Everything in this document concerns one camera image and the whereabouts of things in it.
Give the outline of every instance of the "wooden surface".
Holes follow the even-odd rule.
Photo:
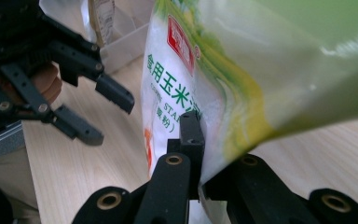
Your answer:
[[[81,17],[63,13],[61,21],[82,33]],[[64,85],[54,106],[65,103],[100,129],[101,147],[72,141],[50,125],[24,122],[24,134],[43,223],[70,223],[97,189],[129,191],[147,181],[140,88],[142,57],[113,77],[135,96],[131,115],[107,102],[84,78],[79,87]],[[358,202],[358,120],[266,143],[262,157],[289,188],[303,197],[313,189],[332,188]]]

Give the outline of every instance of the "red logo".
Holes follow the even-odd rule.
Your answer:
[[[193,76],[194,69],[194,55],[188,43],[185,32],[179,23],[172,17],[168,16],[168,44],[178,54],[185,64],[187,70]]]

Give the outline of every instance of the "packaging label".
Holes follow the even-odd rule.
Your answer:
[[[185,32],[173,16],[168,16],[168,36],[167,42],[171,48],[178,54],[185,64],[188,72],[193,76],[194,55],[190,44],[188,43]]]
[[[113,38],[113,17],[115,15],[114,0],[95,1],[95,10],[98,17],[98,24],[101,31],[103,44],[112,42]]]

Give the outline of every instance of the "black mechanical part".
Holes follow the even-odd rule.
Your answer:
[[[79,116],[72,119],[61,116],[62,112],[56,114],[33,86],[30,77],[50,62],[59,65],[62,80],[77,86],[78,77],[86,77],[96,82],[96,91],[106,99],[129,114],[132,111],[133,96],[103,72],[96,44],[46,16],[36,0],[0,0],[0,77],[12,84],[24,102],[15,105],[0,87],[0,114],[52,123],[71,138],[100,145],[103,136],[93,134],[95,128],[86,121],[74,124],[81,120]],[[64,122],[55,124],[57,117]]]
[[[187,223],[190,159],[168,153],[158,159],[134,223]]]
[[[51,119],[49,123],[72,139],[78,138],[90,146],[100,146],[103,143],[103,134],[65,105],[55,110]]]
[[[127,214],[123,214],[123,216],[126,217],[124,223],[133,223],[135,221],[136,214],[138,213],[142,200],[144,199],[147,186],[148,182],[131,193],[131,208]]]
[[[131,207],[130,194],[121,188],[106,187],[94,192],[77,212],[73,224],[126,223]]]
[[[196,111],[189,111],[180,117],[179,122],[179,139],[168,139],[167,153],[179,152],[190,158],[190,200],[198,200],[198,186],[205,150],[205,139],[200,126],[200,116]]]
[[[257,156],[246,155],[230,165],[230,178],[255,223],[319,223]]]
[[[326,224],[358,223],[358,203],[333,189],[317,189],[310,194],[308,207]]]

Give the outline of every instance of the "white plastic bag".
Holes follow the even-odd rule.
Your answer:
[[[197,110],[203,184],[261,142],[358,118],[358,2],[157,0],[142,88],[150,174]]]

